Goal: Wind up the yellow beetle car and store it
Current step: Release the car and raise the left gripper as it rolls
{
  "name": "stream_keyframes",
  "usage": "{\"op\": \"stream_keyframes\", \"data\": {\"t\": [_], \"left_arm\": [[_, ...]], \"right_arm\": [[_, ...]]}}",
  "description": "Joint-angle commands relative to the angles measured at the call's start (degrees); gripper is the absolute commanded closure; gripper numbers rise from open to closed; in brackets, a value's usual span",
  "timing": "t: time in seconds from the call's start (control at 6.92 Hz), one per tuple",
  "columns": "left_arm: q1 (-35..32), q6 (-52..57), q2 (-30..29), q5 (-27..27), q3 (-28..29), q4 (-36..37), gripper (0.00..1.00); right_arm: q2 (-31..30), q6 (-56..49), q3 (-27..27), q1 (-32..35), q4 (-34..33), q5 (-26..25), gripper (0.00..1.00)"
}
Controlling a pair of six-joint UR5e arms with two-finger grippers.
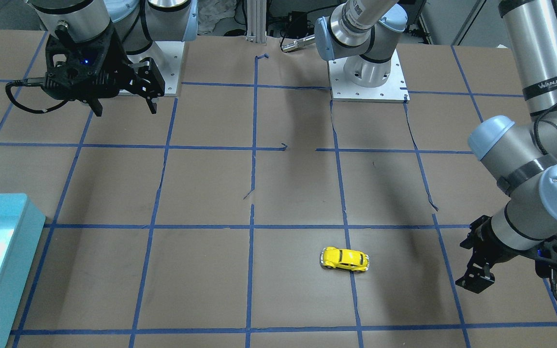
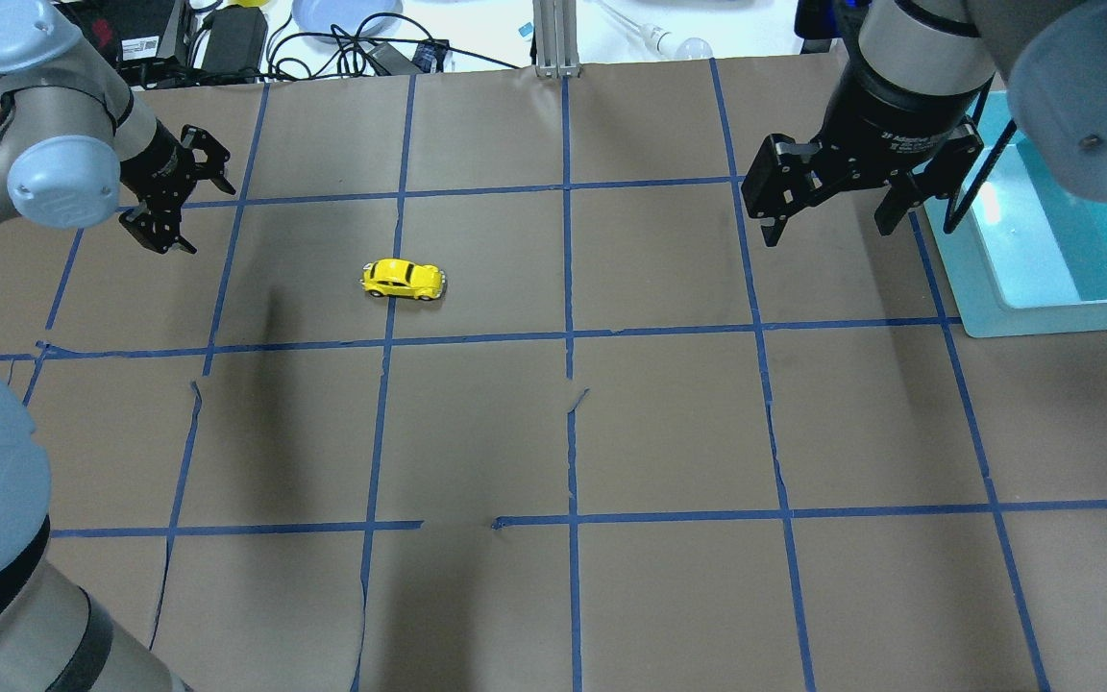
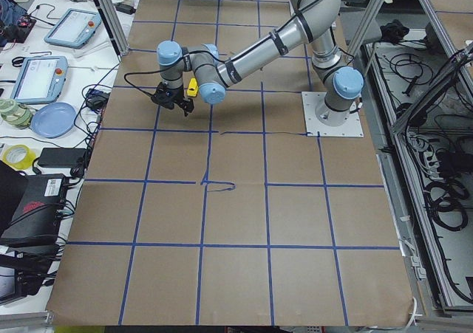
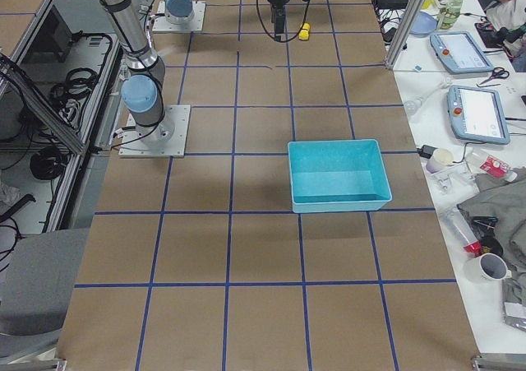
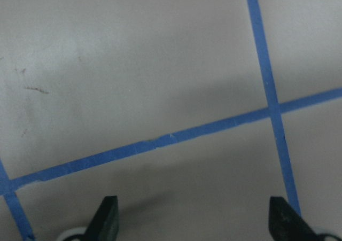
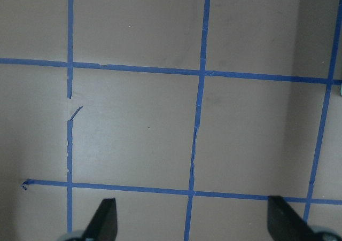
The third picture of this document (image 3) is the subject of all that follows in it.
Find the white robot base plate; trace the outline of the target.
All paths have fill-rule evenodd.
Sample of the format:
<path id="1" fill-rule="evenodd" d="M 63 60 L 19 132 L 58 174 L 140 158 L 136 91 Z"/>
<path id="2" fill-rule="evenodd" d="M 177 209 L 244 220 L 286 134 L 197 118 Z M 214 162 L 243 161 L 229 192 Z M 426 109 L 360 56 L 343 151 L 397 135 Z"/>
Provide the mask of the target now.
<path id="1" fill-rule="evenodd" d="M 363 137 L 356 102 L 348 111 L 332 111 L 325 104 L 325 92 L 302 92 L 306 134 L 309 137 Z"/>

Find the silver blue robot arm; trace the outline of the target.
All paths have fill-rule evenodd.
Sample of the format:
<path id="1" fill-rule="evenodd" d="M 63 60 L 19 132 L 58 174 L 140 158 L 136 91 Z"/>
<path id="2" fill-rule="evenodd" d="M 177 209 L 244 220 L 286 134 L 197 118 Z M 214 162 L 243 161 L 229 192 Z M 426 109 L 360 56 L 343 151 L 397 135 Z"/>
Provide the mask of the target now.
<path id="1" fill-rule="evenodd" d="M 294 13 L 287 22 L 224 61 L 213 44 L 183 47 L 176 41 L 160 42 L 157 61 L 162 80 L 151 96 L 152 102 L 167 109 L 179 106 L 186 114 L 191 113 L 194 103 L 184 96 L 183 73 L 193 72 L 202 99 L 211 105 L 220 103 L 230 86 L 292 49 L 309 44 L 313 49 L 312 66 L 327 90 L 316 110 L 317 117 L 327 125 L 341 125 L 364 85 L 361 73 L 342 62 L 341 50 L 331 33 L 341 0 L 290 3 Z"/>

